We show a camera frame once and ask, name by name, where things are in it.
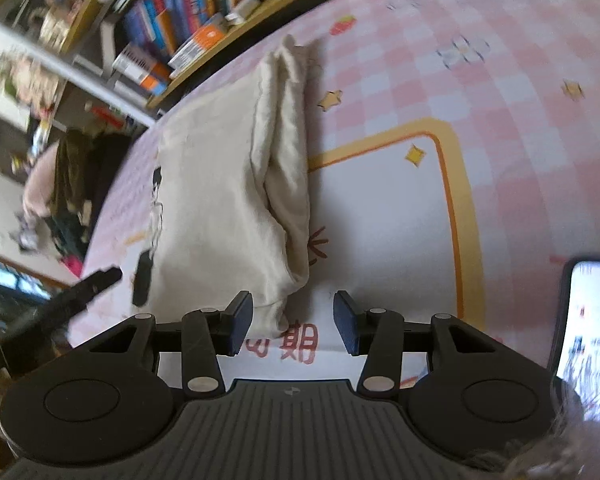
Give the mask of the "smartphone with lit screen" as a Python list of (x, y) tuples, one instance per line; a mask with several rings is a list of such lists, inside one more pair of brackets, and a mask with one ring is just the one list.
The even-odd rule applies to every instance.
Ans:
[(600, 256), (574, 257), (562, 269), (548, 368), (600, 422)]

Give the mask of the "wooden white bookshelf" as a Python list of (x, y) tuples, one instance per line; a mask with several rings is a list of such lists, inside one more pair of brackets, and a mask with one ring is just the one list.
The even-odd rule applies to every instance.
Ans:
[(258, 37), (327, 0), (0, 0), (0, 117), (24, 129), (50, 124), (66, 84), (78, 78), (37, 60), (27, 47), (69, 62), (93, 35), (96, 73), (120, 72), (154, 108), (201, 70), (213, 72)]

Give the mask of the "pink checkered table mat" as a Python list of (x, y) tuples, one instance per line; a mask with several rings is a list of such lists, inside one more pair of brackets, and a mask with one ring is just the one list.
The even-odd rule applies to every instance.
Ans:
[(332, 0), (310, 47), (309, 283), (227, 378), (355, 378), (332, 317), (448, 312), (540, 364), (562, 268), (600, 254), (600, 0)]

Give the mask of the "olive brown bag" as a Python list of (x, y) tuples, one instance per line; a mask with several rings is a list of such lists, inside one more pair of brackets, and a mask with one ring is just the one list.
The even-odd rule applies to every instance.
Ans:
[(83, 261), (97, 218), (99, 166), (95, 139), (81, 130), (68, 130), (57, 143), (52, 195), (45, 219), (56, 248), (64, 257)]

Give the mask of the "pink fuzzy hat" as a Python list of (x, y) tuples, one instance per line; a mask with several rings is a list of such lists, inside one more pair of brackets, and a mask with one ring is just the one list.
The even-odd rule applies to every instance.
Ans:
[(48, 203), (55, 185), (56, 156), (59, 142), (54, 142), (37, 160), (23, 189), (22, 209), (27, 218), (44, 218), (50, 214)]

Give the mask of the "tall white orange box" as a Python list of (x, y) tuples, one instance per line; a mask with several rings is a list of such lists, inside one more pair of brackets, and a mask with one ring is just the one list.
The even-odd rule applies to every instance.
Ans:
[(170, 68), (136, 44), (127, 44), (112, 67), (153, 96), (161, 96), (170, 84)]

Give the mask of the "flat white orange box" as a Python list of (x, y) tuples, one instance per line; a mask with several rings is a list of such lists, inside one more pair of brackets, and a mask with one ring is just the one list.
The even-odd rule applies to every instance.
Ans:
[(201, 55), (216, 46), (227, 35), (227, 21), (221, 13), (215, 13), (193, 36), (186, 40), (168, 62), (171, 69), (170, 78), (176, 78)]

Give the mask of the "beige t-shirt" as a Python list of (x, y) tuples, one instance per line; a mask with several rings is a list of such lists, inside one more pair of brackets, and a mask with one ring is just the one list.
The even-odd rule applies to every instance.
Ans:
[(309, 278), (304, 87), (308, 50), (285, 37), (246, 76), (186, 100), (159, 129), (161, 223), (148, 308), (161, 322), (250, 292), (251, 338), (288, 326)]

